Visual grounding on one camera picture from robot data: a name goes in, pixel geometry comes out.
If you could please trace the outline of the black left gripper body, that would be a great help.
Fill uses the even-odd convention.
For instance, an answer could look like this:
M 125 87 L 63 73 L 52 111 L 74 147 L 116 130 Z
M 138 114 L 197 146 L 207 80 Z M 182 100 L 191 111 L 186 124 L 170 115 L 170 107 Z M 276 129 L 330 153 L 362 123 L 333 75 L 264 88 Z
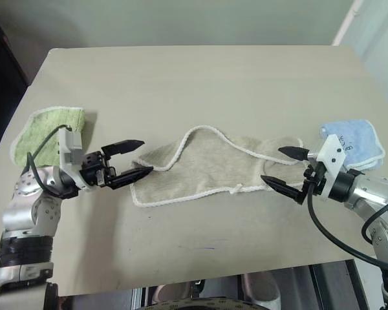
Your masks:
M 110 187 L 115 189 L 114 179 L 116 169 L 109 163 L 111 155 L 101 151 L 91 152 L 84 155 L 80 174 L 90 186 Z

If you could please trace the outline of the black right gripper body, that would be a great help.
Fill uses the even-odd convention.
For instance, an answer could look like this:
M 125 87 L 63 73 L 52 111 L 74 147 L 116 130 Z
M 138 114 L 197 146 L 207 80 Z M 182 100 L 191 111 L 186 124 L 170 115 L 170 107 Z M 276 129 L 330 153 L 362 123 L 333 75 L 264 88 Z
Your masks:
M 318 162 L 316 165 L 309 164 L 303 175 L 305 177 L 301 192 L 297 196 L 296 202 L 300 205 L 303 204 L 305 198 L 308 196 L 308 192 L 311 186 L 313 186 L 313 194 L 321 194 L 325 185 L 325 173 L 326 167 L 322 162 Z

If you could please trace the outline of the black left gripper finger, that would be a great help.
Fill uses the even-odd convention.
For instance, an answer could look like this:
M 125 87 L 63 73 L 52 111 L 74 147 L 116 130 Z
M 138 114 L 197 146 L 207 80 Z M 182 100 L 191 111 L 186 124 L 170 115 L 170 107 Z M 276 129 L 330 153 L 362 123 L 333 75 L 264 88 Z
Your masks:
M 108 179 L 108 187 L 110 187 L 112 190 L 125 187 L 137 182 L 138 180 L 141 180 L 142 178 L 145 178 L 152 171 L 152 167 L 137 167 L 131 170 L 127 170 L 121 173 L 121 175 L 110 177 Z
M 102 147 L 102 151 L 106 156 L 114 156 L 117 154 L 126 154 L 133 152 L 141 147 L 145 142 L 135 139 L 127 139 L 120 142 L 112 143 Z

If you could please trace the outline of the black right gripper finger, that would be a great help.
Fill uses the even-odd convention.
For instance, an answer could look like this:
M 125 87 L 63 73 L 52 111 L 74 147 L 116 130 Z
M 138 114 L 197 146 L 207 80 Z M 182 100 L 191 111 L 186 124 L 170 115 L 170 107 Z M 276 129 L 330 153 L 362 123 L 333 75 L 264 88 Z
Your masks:
M 307 161 L 309 150 L 303 147 L 285 146 L 278 148 L 278 151 L 297 161 Z
M 285 181 L 275 178 L 273 176 L 261 175 L 261 179 L 275 192 L 291 198 L 298 204 L 303 203 L 302 193 L 297 188 L 291 187 Z

